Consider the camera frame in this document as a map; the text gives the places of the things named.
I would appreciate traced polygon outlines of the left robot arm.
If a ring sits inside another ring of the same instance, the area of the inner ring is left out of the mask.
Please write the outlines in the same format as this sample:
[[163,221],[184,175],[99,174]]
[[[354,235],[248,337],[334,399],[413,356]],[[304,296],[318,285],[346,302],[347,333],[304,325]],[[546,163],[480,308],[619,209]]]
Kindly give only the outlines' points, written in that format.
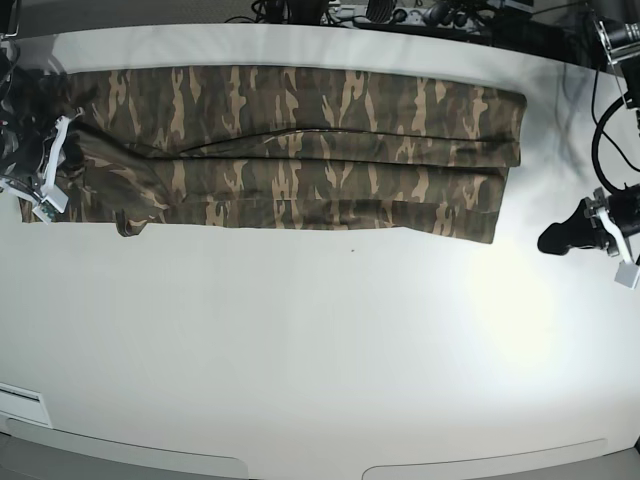
[[597,249],[636,266],[638,260],[628,239],[639,233],[639,186],[614,186],[604,173],[599,154],[601,141],[610,138],[606,126],[614,114],[623,108],[639,112],[639,24],[598,17],[594,27],[608,66],[620,73],[626,84],[601,116],[592,117],[595,131],[590,157],[601,187],[591,198],[582,199],[567,220],[551,224],[540,235],[537,248],[555,256],[572,249]]

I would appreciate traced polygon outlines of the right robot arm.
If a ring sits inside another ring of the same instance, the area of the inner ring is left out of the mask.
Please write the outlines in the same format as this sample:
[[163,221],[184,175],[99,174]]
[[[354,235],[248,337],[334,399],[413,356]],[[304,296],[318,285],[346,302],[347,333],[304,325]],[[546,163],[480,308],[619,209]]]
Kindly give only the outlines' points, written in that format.
[[1,188],[39,201],[57,117],[39,77],[18,66],[21,10],[20,1],[1,3]]

